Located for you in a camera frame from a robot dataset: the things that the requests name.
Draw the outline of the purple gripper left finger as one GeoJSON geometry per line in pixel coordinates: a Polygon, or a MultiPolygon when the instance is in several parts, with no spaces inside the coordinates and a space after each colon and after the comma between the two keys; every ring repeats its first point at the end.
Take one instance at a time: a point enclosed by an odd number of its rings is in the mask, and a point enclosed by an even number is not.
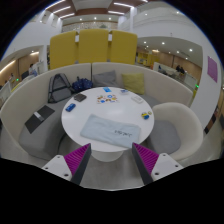
{"type": "Polygon", "coordinates": [[[64,157],[68,168],[72,173],[71,181],[76,185],[81,183],[91,152],[91,144],[86,144],[64,157]]]}

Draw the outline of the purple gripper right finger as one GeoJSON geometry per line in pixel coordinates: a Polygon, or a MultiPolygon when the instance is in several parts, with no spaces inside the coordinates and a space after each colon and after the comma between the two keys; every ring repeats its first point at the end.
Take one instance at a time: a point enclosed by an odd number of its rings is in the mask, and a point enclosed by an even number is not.
{"type": "Polygon", "coordinates": [[[132,154],[134,156],[143,183],[145,185],[152,183],[153,179],[151,177],[151,173],[159,158],[159,155],[156,152],[137,143],[132,144],[132,154]]]}

